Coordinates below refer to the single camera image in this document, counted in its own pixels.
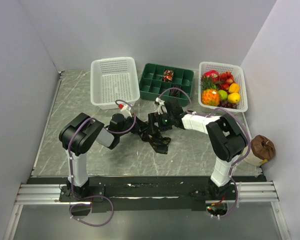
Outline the orange fruit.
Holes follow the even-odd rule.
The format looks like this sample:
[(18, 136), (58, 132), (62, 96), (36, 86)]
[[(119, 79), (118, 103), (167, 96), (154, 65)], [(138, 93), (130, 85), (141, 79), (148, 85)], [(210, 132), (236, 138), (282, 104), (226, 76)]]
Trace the orange fruit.
[(230, 94), (232, 94), (232, 93), (239, 93), (240, 92), (240, 86), (237, 83), (232, 83), (229, 86), (228, 92)]

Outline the yellow lemon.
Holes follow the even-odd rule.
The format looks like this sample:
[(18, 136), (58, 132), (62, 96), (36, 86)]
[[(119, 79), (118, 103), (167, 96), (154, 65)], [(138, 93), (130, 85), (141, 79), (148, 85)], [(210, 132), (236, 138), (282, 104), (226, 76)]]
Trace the yellow lemon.
[(240, 100), (241, 100), (241, 96), (237, 92), (230, 93), (227, 96), (227, 102), (230, 104), (238, 104)]

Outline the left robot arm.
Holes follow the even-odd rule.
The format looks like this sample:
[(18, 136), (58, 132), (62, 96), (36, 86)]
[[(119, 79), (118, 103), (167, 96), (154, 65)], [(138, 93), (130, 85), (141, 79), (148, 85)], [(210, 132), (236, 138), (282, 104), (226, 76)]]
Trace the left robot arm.
[(132, 133), (140, 134), (148, 127), (136, 115), (125, 117), (121, 113), (112, 116), (106, 126), (101, 121), (81, 112), (59, 133), (58, 139), (68, 159), (67, 188), (78, 201), (85, 200), (92, 193), (87, 172), (87, 153), (94, 143), (110, 150), (120, 142), (120, 137)]

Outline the green apple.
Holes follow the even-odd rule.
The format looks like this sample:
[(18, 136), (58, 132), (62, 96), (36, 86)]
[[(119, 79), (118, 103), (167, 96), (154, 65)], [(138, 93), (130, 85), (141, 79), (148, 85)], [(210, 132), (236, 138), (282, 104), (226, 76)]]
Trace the green apple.
[(226, 101), (228, 99), (228, 93), (225, 90), (220, 89), (218, 94), (220, 101)]

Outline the white fruit basket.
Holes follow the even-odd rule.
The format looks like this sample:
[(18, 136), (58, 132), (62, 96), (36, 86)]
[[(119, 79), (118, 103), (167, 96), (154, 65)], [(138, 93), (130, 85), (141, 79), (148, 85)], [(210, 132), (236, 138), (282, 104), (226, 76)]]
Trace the white fruit basket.
[(198, 83), (201, 82), (201, 77), (204, 73), (215, 70), (219, 73), (230, 71), (234, 76), (234, 81), (240, 86), (239, 95), (240, 101), (237, 104), (237, 109), (230, 109), (228, 110), (233, 113), (244, 113), (248, 110), (248, 97), (246, 91), (246, 84), (245, 84), (245, 76), (244, 71), (240, 66), (227, 64), (227, 63), (219, 63), (219, 62), (211, 62), (211, 61), (203, 61), (199, 64), (199, 79)]

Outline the dark grapes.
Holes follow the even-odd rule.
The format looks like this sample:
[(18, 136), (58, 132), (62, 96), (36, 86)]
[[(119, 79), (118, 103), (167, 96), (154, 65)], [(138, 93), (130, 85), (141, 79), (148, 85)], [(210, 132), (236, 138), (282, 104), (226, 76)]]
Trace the dark grapes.
[(221, 101), (219, 103), (218, 107), (228, 108), (228, 109), (237, 109), (237, 104), (236, 103), (230, 103), (227, 100), (225, 100), (225, 101)]

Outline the orange pineapple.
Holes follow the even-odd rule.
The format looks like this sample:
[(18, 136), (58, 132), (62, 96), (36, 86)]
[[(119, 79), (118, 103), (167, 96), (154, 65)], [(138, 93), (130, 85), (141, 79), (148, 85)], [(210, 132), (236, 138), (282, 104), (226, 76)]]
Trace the orange pineapple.
[(201, 77), (201, 88), (201, 102), (207, 106), (217, 107), (220, 104), (220, 95), (211, 76)]

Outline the dark striped rolled tie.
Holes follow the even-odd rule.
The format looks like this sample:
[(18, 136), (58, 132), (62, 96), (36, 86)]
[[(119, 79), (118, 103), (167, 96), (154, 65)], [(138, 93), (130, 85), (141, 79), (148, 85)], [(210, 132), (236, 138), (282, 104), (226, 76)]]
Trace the dark striped rolled tie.
[(180, 97), (180, 87), (174, 86), (169, 90), (169, 96), (174, 98)]

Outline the red strawberries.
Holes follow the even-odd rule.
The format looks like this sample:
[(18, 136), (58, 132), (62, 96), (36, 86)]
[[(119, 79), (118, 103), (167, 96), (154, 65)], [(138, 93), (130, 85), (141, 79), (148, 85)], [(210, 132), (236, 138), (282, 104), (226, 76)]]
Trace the red strawberries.
[(230, 89), (231, 84), (235, 82), (235, 78), (230, 71), (222, 72), (219, 75), (219, 80), (216, 83), (218, 90), (228, 91)]

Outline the green divided organizer tray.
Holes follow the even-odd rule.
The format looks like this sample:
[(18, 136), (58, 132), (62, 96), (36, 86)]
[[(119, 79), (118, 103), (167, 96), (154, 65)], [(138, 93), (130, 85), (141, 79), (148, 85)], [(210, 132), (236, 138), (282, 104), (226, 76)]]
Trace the green divided organizer tray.
[[(165, 70), (173, 70), (172, 82), (163, 81)], [(169, 96), (172, 87), (180, 87), (179, 97)], [(140, 98), (148, 101), (155, 101), (160, 98), (164, 101), (177, 100), (179, 105), (185, 107), (189, 104), (189, 97), (194, 88), (194, 72), (189, 69), (177, 68), (172, 66), (147, 63), (143, 69), (140, 81)]]

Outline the red floral rolled tie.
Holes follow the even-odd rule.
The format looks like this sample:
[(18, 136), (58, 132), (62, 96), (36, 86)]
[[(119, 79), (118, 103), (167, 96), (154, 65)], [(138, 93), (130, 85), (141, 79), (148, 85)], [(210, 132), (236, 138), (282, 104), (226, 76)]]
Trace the red floral rolled tie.
[(174, 77), (174, 71), (173, 70), (169, 70), (169, 69), (165, 70), (163, 72), (163, 75), (162, 75), (162, 81), (171, 83), (172, 80), (173, 80), (173, 77)]

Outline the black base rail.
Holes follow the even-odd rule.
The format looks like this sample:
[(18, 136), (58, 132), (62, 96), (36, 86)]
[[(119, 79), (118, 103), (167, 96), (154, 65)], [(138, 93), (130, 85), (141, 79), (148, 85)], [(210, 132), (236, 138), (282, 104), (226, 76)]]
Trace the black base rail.
[(192, 210), (207, 204), (259, 201), (274, 188), (264, 176), (236, 176), (235, 182), (214, 188), (208, 176), (95, 176), (73, 195), (65, 177), (31, 177), (20, 188), (18, 202), (86, 204), (93, 213), (107, 211)]

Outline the black gold floral tie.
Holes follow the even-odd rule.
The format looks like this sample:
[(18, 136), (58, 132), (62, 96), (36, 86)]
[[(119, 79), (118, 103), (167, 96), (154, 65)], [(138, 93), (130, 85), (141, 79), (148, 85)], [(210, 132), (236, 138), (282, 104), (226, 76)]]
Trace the black gold floral tie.
[(142, 141), (148, 142), (156, 153), (163, 155), (168, 154), (171, 138), (162, 136), (161, 131), (157, 126), (154, 126), (154, 128), (148, 127), (146, 130), (142, 131), (140, 138)]

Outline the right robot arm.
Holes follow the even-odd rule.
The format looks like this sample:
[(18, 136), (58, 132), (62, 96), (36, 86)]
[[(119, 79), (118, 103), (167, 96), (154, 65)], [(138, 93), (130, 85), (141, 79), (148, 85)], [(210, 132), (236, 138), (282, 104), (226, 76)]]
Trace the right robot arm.
[(176, 127), (208, 135), (216, 161), (210, 176), (208, 193), (213, 199), (226, 194), (235, 162), (248, 146), (248, 139), (239, 123), (229, 113), (222, 116), (200, 115), (195, 111), (184, 111), (177, 102), (156, 100), (158, 109), (148, 114), (147, 130), (142, 133), (152, 148), (160, 154), (168, 152), (171, 139), (163, 137)]

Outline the white empty plastic basket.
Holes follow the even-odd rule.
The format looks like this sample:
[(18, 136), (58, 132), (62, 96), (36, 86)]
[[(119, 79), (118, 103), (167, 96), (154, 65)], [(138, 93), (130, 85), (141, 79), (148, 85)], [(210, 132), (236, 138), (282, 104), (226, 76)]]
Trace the white empty plastic basket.
[(102, 110), (115, 109), (116, 100), (134, 105), (140, 99), (135, 60), (113, 57), (94, 60), (90, 65), (90, 102)]

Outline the brown paper bag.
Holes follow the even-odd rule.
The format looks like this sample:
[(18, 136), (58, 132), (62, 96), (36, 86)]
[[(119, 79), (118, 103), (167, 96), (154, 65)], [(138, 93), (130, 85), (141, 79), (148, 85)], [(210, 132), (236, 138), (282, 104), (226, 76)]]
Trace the brown paper bag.
[(251, 140), (251, 150), (244, 161), (252, 166), (260, 167), (275, 156), (274, 143), (263, 135), (257, 135)]

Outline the pink dragon fruit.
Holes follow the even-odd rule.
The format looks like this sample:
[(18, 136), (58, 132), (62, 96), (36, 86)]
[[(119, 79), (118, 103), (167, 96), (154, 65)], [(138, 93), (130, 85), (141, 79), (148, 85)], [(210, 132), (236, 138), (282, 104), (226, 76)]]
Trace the pink dragon fruit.
[(202, 77), (201, 81), (204, 82), (205, 80), (210, 79), (212, 83), (217, 83), (220, 81), (220, 74), (216, 70), (210, 70), (205, 72)]

